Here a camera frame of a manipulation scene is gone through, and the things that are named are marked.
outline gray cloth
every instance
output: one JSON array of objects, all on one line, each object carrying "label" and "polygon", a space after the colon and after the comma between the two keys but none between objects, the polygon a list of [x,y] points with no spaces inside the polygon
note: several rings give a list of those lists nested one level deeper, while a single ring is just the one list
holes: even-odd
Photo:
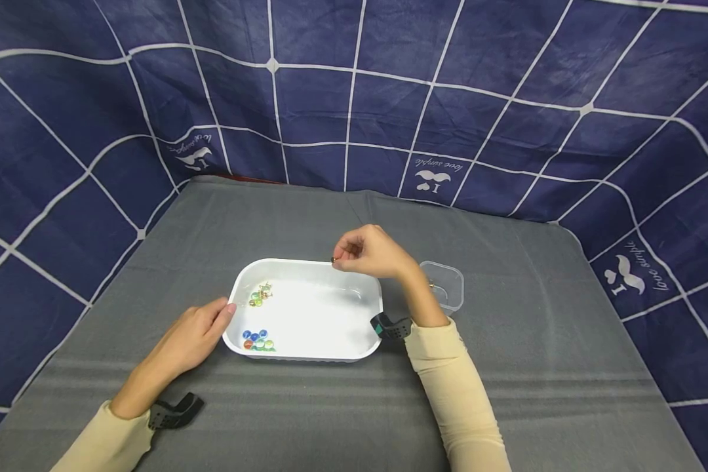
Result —
[{"label": "gray cloth", "polygon": [[[190,305],[253,260],[329,260],[377,223],[417,260],[464,274],[454,314],[515,471],[702,471],[566,230],[372,192],[196,178],[0,426],[0,471],[46,471]],[[383,281],[392,318],[407,314]],[[222,343],[167,392],[206,401],[156,434],[137,471],[442,471],[403,343],[353,364],[252,361]]]}]

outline blue fabric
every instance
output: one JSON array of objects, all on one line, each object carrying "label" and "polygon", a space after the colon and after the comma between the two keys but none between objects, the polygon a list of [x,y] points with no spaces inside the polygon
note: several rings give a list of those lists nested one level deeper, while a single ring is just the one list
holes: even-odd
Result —
[{"label": "blue fabric", "polygon": [[0,417],[233,173],[568,228],[708,470],[708,0],[98,1],[0,1]]}]

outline finger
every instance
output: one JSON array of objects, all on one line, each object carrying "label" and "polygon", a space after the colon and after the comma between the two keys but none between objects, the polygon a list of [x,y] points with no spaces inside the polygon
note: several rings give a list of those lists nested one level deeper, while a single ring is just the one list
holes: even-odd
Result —
[{"label": "finger", "polygon": [[342,235],[341,239],[336,243],[333,249],[333,257],[340,259],[346,252],[354,253],[362,248],[364,244],[364,235],[362,228],[353,229]]},{"label": "finger", "polygon": [[228,324],[233,319],[233,315],[235,313],[235,303],[227,304],[223,309],[221,309],[220,313],[217,314],[217,317],[215,317],[215,322],[213,323],[213,326],[210,328],[210,331],[208,331],[208,336],[215,340],[218,340],[220,336],[222,336],[223,333],[226,331],[226,328],[228,328]]},{"label": "finger", "polygon": [[363,264],[362,259],[339,259],[333,263],[333,268],[341,272],[362,272]]},{"label": "finger", "polygon": [[209,318],[210,322],[212,322],[215,317],[217,317],[217,314],[220,313],[220,310],[226,307],[226,304],[228,304],[228,298],[216,298],[215,300],[212,300],[210,303],[198,309],[197,313],[200,313],[204,317]]}]

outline hand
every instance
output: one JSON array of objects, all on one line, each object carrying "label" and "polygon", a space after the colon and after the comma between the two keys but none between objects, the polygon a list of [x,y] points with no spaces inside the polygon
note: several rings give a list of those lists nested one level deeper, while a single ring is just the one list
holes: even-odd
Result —
[{"label": "hand", "polygon": [[187,309],[131,372],[110,411],[127,420],[144,414],[170,382],[210,355],[235,312],[236,305],[225,297]]},{"label": "hand", "polygon": [[236,313],[236,305],[225,297],[204,307],[191,307],[170,326],[145,363],[166,376],[176,378],[202,363],[213,351]]},{"label": "hand", "polygon": [[379,278],[403,279],[420,272],[415,260],[377,224],[345,233],[333,250],[333,267]]}]

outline printed logo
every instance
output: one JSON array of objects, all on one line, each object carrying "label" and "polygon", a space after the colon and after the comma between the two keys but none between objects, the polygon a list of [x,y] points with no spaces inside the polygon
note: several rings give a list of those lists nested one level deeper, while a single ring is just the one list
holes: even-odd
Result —
[{"label": "printed logo", "polygon": [[[450,175],[444,172],[434,174],[432,170],[420,170],[415,175],[422,177],[425,180],[435,181],[436,184],[435,188],[433,188],[433,193],[438,193],[438,189],[440,188],[440,184],[437,182],[443,182],[444,180],[448,180],[450,182]],[[423,182],[422,184],[417,185],[417,190],[430,190],[430,185],[427,182]]]},{"label": "printed logo", "polygon": [[[626,256],[622,254],[616,254],[618,260],[618,272],[621,275],[622,282],[616,288],[611,289],[611,293],[618,295],[622,292],[627,292],[628,287],[636,288],[638,294],[645,292],[647,288],[645,279],[652,279],[651,287],[653,290],[658,290],[659,292],[668,292],[669,285],[663,282],[663,277],[656,269],[654,269],[648,259],[645,256],[646,250],[638,247],[637,243],[634,241],[627,241],[624,243],[624,248],[628,250]],[[632,266],[636,268],[642,267],[648,270],[648,276],[643,279],[632,273]],[[617,274],[611,269],[607,269],[603,272],[606,277],[606,282],[609,285],[614,285],[617,283]]]},{"label": "printed logo", "polygon": [[[618,295],[626,291],[627,287],[625,287],[624,284],[629,285],[629,287],[636,288],[638,294],[642,294],[643,292],[645,292],[645,281],[637,277],[637,275],[634,275],[629,272],[629,270],[631,270],[632,268],[631,264],[629,264],[629,259],[627,259],[621,254],[616,254],[616,258],[619,260],[618,271],[621,275],[623,283],[620,283],[619,287],[617,288],[612,288],[611,293],[613,293],[614,295]],[[609,285],[613,285],[614,283],[616,283],[616,272],[613,272],[613,270],[607,269],[606,272],[603,273],[603,275],[606,276],[606,282],[608,282]]]},{"label": "printed logo", "polygon": [[188,169],[204,170],[204,169],[208,168],[208,163],[206,163],[203,158],[205,157],[205,155],[208,155],[208,154],[212,154],[211,150],[209,150],[206,147],[202,147],[201,149],[197,149],[197,151],[194,154],[185,155],[184,157],[179,157],[177,155],[176,159],[178,159],[182,163],[184,163],[185,164],[184,166]]}]

